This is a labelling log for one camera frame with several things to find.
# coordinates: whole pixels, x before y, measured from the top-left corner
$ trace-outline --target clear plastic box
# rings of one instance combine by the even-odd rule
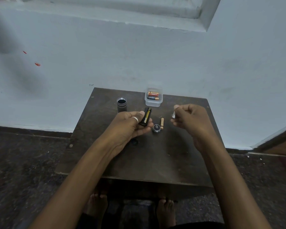
[[[148,92],[157,92],[159,93],[159,100],[149,100],[147,99],[148,97]],[[160,104],[163,102],[163,94],[162,94],[162,88],[147,88],[145,92],[145,104],[146,106],[149,107],[160,107]]]

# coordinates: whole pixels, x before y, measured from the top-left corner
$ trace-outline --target dark wooden table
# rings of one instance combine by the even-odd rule
[[[116,99],[127,99],[128,111],[144,110],[143,92],[94,88],[71,136],[70,144],[55,170],[68,174],[86,150],[103,133],[117,114]],[[213,186],[200,153],[191,136],[170,122],[175,104],[197,104],[206,108],[220,137],[207,99],[184,96],[163,96],[158,108],[152,107],[151,118],[164,130],[137,137],[109,164],[99,182],[99,189],[128,198],[170,197],[181,199],[213,191]]]

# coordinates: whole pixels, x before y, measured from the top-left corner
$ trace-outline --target metal cap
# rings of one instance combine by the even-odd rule
[[[153,131],[154,131],[154,132],[160,132],[160,131],[161,131],[160,125],[154,125],[154,126],[153,126]]]

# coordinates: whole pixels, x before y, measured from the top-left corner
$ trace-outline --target dark speckled floor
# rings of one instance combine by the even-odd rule
[[[65,176],[54,174],[69,139],[17,135],[0,132],[0,229],[16,228],[38,213]],[[232,155],[258,205],[273,228],[286,229],[286,170],[277,157]],[[109,211],[114,208],[109,203]],[[122,222],[140,217],[147,228],[144,206],[126,205]],[[178,203],[177,224],[197,221],[223,222],[215,195],[200,196]]]

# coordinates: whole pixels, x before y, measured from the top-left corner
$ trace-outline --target foot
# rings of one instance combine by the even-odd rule
[[[174,202],[161,199],[157,207],[157,218],[160,229],[168,229],[176,225]]]
[[[108,207],[107,196],[92,194],[88,201],[87,214],[98,220],[98,229],[101,228],[103,216]]]

